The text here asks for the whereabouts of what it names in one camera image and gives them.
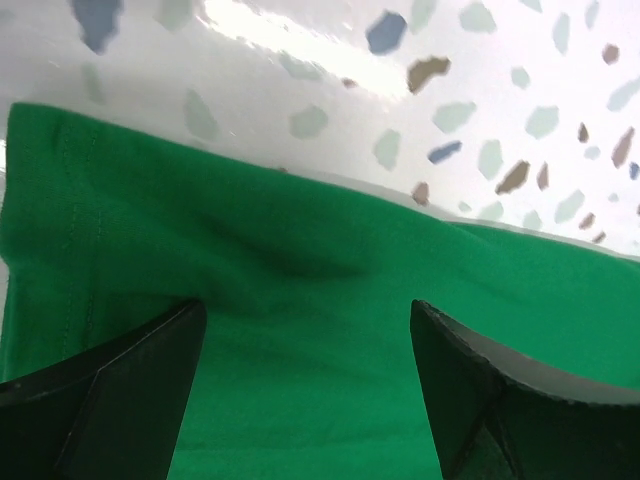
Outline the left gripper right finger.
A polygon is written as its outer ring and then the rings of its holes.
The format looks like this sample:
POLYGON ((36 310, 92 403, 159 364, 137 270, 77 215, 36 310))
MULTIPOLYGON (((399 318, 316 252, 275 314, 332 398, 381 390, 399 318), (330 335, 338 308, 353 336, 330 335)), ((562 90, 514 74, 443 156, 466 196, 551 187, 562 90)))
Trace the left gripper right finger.
POLYGON ((638 478, 638 391, 541 363, 424 301, 410 332, 443 478, 638 478))

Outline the green t-shirt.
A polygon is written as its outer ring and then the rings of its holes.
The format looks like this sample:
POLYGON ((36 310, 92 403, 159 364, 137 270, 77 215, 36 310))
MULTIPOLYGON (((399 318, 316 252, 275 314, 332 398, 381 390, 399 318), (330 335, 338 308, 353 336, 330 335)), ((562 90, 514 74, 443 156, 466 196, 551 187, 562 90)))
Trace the green t-shirt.
POLYGON ((11 380, 187 300, 207 333, 174 479, 434 479, 424 300, 572 373, 639 384, 639 266, 26 103, 1 255, 11 380))

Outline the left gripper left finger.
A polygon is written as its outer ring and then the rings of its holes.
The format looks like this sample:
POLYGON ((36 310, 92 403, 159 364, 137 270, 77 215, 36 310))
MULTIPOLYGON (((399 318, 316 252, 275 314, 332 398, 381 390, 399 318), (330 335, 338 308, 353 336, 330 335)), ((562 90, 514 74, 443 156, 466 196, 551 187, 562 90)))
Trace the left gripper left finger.
POLYGON ((2 478, 167 478, 206 325, 190 301, 2 383, 2 478))

